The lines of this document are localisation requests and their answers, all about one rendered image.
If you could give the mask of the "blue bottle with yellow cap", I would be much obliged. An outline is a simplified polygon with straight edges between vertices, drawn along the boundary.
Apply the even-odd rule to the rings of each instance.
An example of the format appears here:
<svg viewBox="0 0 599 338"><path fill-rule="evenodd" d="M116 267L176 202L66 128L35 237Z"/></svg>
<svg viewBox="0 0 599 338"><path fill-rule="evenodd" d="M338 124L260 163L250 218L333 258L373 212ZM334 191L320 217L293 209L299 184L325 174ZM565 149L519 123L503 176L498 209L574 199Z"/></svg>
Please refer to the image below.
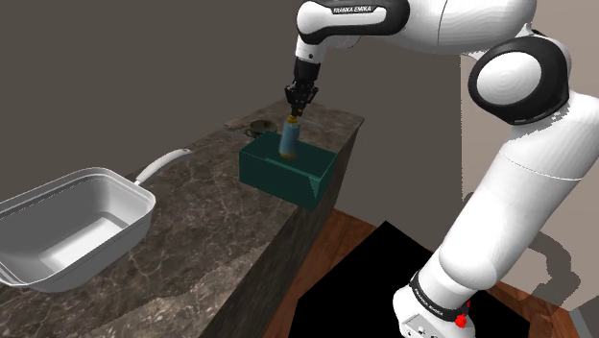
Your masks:
<svg viewBox="0 0 599 338"><path fill-rule="evenodd" d="M300 122L297 116L289 115L283 124L279 143L279 154L284 158L296 156L297 143L300 135Z"/></svg>

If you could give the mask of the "dark round lidded pot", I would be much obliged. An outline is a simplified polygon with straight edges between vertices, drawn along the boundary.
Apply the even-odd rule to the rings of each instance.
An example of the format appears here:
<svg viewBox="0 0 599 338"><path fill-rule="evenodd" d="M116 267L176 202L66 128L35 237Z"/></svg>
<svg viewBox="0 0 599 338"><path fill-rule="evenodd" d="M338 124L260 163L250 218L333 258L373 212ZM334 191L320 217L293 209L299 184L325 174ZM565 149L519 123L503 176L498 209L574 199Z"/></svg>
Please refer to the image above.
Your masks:
<svg viewBox="0 0 599 338"><path fill-rule="evenodd" d="M252 137L252 138L257 138L261 134L264 134L267 132L276 133L277 132L276 123L269 121L269 120L258 119L258 120L252 121L249 124L248 128L245 130L245 135Z"/></svg>

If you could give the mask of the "dark green open box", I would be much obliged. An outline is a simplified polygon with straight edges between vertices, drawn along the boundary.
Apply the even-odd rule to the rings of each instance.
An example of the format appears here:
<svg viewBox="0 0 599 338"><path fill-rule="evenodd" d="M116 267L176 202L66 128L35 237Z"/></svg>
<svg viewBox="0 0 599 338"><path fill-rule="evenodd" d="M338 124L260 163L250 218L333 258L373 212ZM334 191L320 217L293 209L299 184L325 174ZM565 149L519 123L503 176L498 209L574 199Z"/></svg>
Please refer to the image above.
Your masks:
<svg viewBox="0 0 599 338"><path fill-rule="evenodd" d="M284 158L280 138L266 132L239 151L239 181L313 210L331 181L337 154L299 141L297 156Z"/></svg>

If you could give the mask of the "black robot stand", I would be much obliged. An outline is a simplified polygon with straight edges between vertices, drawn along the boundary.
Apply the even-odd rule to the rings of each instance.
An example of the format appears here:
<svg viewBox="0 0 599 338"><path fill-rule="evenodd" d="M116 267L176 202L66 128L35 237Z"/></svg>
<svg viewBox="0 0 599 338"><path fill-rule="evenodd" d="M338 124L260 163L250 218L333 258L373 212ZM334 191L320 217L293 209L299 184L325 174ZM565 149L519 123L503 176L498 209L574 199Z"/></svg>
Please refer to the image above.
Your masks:
<svg viewBox="0 0 599 338"><path fill-rule="evenodd" d="M400 333L392 299L431 252L381 224L298 301L288 338L442 338L425 323Z"/></svg>

